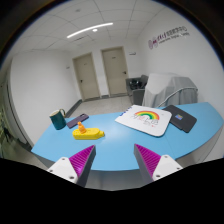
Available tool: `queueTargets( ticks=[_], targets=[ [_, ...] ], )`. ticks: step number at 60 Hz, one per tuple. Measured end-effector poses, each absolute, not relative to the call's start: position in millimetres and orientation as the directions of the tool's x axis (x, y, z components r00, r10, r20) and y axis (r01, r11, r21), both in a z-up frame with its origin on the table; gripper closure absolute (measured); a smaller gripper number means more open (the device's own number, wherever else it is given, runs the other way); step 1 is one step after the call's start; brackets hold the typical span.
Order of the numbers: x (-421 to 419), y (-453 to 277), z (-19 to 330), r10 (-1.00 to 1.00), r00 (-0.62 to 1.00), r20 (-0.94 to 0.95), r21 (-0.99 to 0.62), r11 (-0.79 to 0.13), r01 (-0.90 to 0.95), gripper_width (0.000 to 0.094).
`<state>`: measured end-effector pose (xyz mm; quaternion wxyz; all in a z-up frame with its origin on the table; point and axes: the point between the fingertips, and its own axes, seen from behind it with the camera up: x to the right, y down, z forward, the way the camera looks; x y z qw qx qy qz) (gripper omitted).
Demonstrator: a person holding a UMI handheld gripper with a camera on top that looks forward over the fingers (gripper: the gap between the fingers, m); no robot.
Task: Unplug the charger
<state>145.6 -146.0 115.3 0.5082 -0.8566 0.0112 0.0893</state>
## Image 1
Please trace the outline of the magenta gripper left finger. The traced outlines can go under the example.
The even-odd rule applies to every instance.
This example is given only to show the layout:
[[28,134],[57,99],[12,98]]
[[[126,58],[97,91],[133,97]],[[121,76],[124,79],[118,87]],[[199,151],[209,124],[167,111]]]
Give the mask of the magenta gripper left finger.
[[61,157],[48,169],[48,172],[84,187],[95,156],[96,147],[92,145],[70,158]]

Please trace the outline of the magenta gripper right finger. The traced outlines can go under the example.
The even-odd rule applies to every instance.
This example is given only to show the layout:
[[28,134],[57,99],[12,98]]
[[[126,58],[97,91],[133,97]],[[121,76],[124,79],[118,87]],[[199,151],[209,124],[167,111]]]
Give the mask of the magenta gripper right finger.
[[160,156],[138,144],[134,145],[134,155],[145,184],[159,180],[182,169],[182,166],[169,155]]

